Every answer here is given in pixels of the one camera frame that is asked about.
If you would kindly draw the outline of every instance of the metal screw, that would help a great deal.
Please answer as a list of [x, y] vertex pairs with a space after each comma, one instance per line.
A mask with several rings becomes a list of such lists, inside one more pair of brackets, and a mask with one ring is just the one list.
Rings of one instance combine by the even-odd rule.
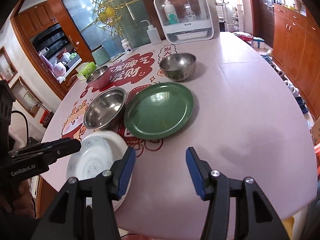
[[74, 183], [76, 183], [76, 181], [77, 181], [76, 177], [71, 177], [68, 179], [69, 184], [74, 184]]
[[210, 174], [211, 174], [212, 176], [214, 176], [214, 177], [218, 177], [218, 176], [220, 176], [220, 171], [213, 170], [213, 171], [210, 172]]
[[111, 176], [111, 174], [112, 174], [111, 170], [105, 170], [102, 172], [102, 175], [105, 177], [109, 177], [109, 176]]
[[251, 177], [246, 177], [245, 178], [245, 182], [248, 183], [248, 184], [252, 184], [254, 182], [254, 179], [251, 178]]

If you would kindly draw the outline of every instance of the gold ornament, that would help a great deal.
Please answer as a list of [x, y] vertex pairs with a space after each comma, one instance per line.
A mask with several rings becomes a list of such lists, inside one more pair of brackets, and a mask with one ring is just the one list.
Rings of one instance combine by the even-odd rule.
[[120, 26], [121, 17], [123, 15], [123, 8], [127, 5], [140, 0], [133, 0], [128, 3], [119, 3], [115, 0], [93, 0], [93, 19], [91, 25], [96, 25], [105, 31], [110, 32], [110, 36], [115, 37], [117, 34], [122, 36], [122, 28]]

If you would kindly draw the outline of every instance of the black cable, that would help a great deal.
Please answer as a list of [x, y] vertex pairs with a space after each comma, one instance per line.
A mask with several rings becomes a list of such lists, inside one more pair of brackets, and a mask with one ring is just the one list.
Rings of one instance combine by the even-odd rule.
[[128, 236], [128, 235], [136, 235], [136, 234], [126, 234], [124, 236], [121, 236], [121, 238], [125, 237], [125, 236]]
[[14, 113], [21, 114], [23, 116], [24, 120], [26, 121], [26, 129], [27, 129], [27, 145], [26, 146], [28, 146], [29, 145], [29, 126], [28, 126], [28, 120], [27, 120], [26, 116], [22, 112], [17, 111], [17, 110], [12, 111], [11, 113], [12, 114], [14, 114]]

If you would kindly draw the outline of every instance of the glass door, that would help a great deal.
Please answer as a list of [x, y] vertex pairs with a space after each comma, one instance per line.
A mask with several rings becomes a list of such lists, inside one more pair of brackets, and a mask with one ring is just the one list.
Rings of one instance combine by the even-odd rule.
[[113, 0], [110, 2], [111, 9], [106, 6], [100, 10], [100, 12], [105, 11], [104, 15], [108, 15], [108, 17], [115, 16], [117, 18], [121, 15], [118, 21], [111, 21], [110, 25], [105, 24], [107, 21], [103, 23], [103, 17], [99, 18], [102, 19], [101, 21], [97, 21], [99, 12], [97, 13], [96, 10], [101, 0], [61, 1], [91, 51], [103, 45], [112, 57], [124, 51], [121, 45], [121, 40], [124, 38], [127, 38], [134, 48], [150, 43], [147, 24], [141, 23], [141, 21], [148, 20], [154, 24], [155, 17], [152, 15], [156, 15], [156, 11], [154, 8], [152, 11], [151, 6], [147, 6], [147, 8], [145, 6], [145, 4], [153, 6], [153, 0]]

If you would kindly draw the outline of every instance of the white bottle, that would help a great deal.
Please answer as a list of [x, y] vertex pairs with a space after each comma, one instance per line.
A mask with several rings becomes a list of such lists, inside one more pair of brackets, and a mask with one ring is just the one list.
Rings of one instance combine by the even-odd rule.
[[159, 36], [159, 32], [158, 32], [157, 28], [153, 27], [153, 25], [150, 24], [150, 22], [148, 20], [143, 20], [141, 22], [147, 22], [149, 24], [148, 25], [147, 34], [149, 36], [151, 44], [152, 45], [160, 44], [162, 41], [161, 41], [161, 38]]
[[122, 40], [121, 43], [122, 43], [122, 47], [124, 48], [124, 51], [126, 52], [126, 54], [131, 54], [133, 52], [133, 48], [131, 47], [131, 44], [128, 41], [128, 39]]
[[184, 18], [186, 20], [186, 22], [193, 22], [196, 20], [196, 14], [191, 11], [191, 7], [190, 7], [190, 4], [185, 4], [184, 5], [184, 8], [186, 9], [186, 12], [185, 12], [185, 15], [184, 15]]
[[164, 2], [164, 11], [165, 11], [167, 19], [169, 21], [169, 24], [179, 23], [176, 9], [170, 3], [169, 0], [165, 0], [165, 2]]

